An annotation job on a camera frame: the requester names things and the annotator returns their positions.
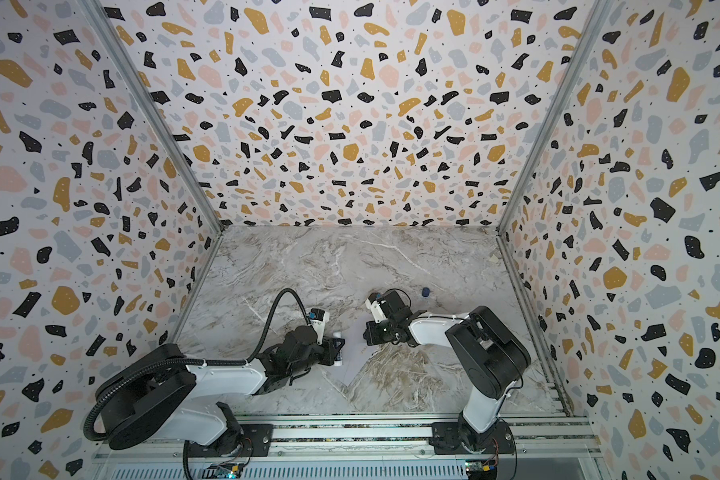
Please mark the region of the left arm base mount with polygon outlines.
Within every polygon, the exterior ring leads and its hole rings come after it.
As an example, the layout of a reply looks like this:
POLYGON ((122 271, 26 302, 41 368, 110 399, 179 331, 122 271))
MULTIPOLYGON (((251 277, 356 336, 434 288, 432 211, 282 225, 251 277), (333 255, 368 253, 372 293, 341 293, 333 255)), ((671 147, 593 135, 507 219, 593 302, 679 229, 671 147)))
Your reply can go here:
POLYGON ((188 459, 233 458, 248 459, 266 457, 273 439, 272 424, 243 424, 237 429, 229 429, 208 446, 190 442, 187 447, 188 459))

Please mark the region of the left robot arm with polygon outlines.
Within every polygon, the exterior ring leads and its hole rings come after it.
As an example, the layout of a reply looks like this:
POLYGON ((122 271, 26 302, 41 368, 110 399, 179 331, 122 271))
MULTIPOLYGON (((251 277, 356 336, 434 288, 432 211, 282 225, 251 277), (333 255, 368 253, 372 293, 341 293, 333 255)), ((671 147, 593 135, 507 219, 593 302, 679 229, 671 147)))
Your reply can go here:
POLYGON ((86 439, 124 450, 150 439, 174 439, 213 456, 254 445, 226 395, 262 396, 307 375, 315 365, 334 366, 345 340, 299 326, 250 360, 185 356, 175 344, 158 347, 105 382, 83 422, 86 439))

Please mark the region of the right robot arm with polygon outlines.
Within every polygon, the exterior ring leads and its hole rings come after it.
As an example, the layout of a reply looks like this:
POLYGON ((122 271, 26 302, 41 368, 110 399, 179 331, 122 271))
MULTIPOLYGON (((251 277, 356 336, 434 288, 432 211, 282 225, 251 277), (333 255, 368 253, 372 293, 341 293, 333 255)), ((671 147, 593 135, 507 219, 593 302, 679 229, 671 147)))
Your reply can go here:
POLYGON ((397 289, 371 293, 365 306, 373 317, 363 333, 369 346, 405 343, 453 350, 472 384, 461 413, 469 433, 484 434, 493 427, 505 397, 520 387, 532 363, 523 343, 486 306, 461 314, 415 311, 397 289))

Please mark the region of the pale lilac envelope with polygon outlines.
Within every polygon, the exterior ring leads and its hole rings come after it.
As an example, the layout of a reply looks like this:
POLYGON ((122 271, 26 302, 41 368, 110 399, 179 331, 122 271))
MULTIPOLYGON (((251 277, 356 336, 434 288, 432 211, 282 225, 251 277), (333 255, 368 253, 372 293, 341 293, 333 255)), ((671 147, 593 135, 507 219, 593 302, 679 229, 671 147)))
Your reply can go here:
POLYGON ((350 385, 378 348, 368 346, 362 337, 347 338, 341 349, 341 364, 330 370, 332 376, 343 385, 350 385))

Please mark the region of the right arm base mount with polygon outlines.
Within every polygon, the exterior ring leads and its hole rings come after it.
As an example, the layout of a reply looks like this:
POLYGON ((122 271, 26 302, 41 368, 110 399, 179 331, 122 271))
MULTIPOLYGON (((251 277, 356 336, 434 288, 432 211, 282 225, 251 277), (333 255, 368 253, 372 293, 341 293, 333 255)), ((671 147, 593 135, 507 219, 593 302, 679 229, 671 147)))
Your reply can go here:
POLYGON ((513 433, 503 419, 499 419, 483 433, 476 433, 466 422, 433 423, 429 444, 437 455, 492 456, 516 452, 513 433))

